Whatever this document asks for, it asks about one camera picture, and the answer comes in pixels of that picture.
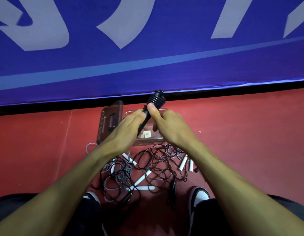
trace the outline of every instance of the forearm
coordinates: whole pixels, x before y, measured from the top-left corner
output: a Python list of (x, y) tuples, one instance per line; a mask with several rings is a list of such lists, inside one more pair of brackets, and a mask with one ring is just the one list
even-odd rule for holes
[(221, 162), (201, 142), (187, 147), (237, 235), (304, 235), (304, 222)]
[(99, 146), (47, 190), (0, 222), (0, 235), (61, 235), (92, 179), (111, 158)]

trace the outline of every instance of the sneaker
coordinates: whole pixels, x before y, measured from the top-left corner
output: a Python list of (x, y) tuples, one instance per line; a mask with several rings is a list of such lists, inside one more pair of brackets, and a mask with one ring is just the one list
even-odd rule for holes
[(85, 192), (82, 198), (86, 198), (86, 199), (90, 199), (90, 200), (95, 200), (95, 201), (97, 201), (99, 204), (101, 204), (101, 203), (99, 202), (99, 199), (98, 199), (98, 197), (96, 196), (96, 194), (95, 194), (94, 192), (92, 192), (92, 191), (87, 191), (87, 192)]
[(203, 200), (210, 199), (209, 193), (202, 187), (194, 187), (189, 196), (189, 217), (195, 211), (196, 206)]

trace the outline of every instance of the pant leg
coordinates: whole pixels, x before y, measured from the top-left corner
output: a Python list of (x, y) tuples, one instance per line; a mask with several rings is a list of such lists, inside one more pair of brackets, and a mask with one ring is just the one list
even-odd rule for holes
[[(12, 194), (0, 197), (0, 221), (16, 209), (31, 200), (37, 194)], [(82, 198), (75, 210), (64, 236), (104, 235), (100, 204), (94, 200)]]
[[(304, 221), (303, 205), (280, 196), (269, 196)], [(193, 213), (190, 235), (199, 235), (203, 231), (205, 235), (234, 235), (216, 199), (200, 202)]]

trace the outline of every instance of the plastic container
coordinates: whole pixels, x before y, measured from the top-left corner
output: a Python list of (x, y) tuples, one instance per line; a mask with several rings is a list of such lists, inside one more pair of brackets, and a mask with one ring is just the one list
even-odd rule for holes
[[(129, 110), (123, 112), (123, 102), (117, 101), (116, 103), (105, 107), (102, 110), (101, 120), (99, 123), (99, 131), (97, 135), (97, 144), (101, 144), (110, 134), (111, 132), (118, 126), (118, 124), (124, 119), (126, 116), (132, 114), (136, 110)], [(163, 113), (166, 111), (166, 108), (160, 108), (159, 112)], [(133, 146), (144, 146), (144, 145), (155, 145), (161, 144), (165, 142), (165, 139), (159, 133), (159, 131), (153, 131), (153, 124), (154, 119), (150, 118), (149, 121), (146, 123), (144, 130), (151, 131), (150, 138), (140, 138), (140, 135), (137, 137), (136, 141), (134, 142)]]
[[(164, 111), (166, 111), (166, 108), (160, 108), (159, 112), (162, 114)], [(125, 111), (123, 114), (123, 119), (135, 112), (136, 110), (129, 110)], [(139, 135), (134, 142), (133, 146), (145, 146), (145, 145), (155, 145), (155, 144), (161, 144), (165, 142), (164, 137), (159, 133), (159, 131), (153, 131), (153, 124), (154, 124), (154, 119), (150, 118), (149, 121), (146, 123), (144, 127), (144, 131), (151, 131), (151, 137), (150, 138), (141, 138)]]

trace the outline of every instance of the person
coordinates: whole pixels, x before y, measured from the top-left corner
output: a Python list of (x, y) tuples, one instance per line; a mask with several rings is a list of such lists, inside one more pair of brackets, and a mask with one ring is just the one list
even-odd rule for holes
[[(304, 235), (304, 206), (268, 196), (225, 165), (192, 132), (180, 114), (148, 111), (166, 141), (184, 150), (199, 167), (216, 199), (193, 189), (190, 235)], [(92, 235), (101, 222), (100, 204), (86, 189), (103, 166), (135, 141), (145, 119), (142, 110), (127, 116), (95, 150), (40, 194), (0, 198), (0, 235)]]

